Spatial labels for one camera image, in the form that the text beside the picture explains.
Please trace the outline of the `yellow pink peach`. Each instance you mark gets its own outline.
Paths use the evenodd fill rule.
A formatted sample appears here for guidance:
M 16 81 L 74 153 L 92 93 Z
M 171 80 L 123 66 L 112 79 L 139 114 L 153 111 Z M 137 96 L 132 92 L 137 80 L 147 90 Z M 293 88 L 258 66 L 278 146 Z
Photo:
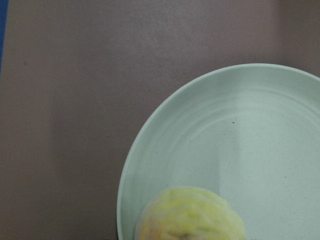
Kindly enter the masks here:
M 232 206 L 197 187 L 165 189 L 143 209 L 136 240 L 245 240 L 246 227 Z

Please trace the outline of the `green plate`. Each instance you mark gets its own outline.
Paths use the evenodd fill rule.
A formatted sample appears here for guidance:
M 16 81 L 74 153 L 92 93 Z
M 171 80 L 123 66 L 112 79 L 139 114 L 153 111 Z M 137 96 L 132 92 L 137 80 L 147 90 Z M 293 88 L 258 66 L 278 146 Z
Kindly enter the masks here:
M 319 239 L 320 79 L 282 65 L 241 64 L 173 93 L 126 158 L 119 239 L 133 239 L 147 202 L 174 186 L 227 200 L 249 240 Z

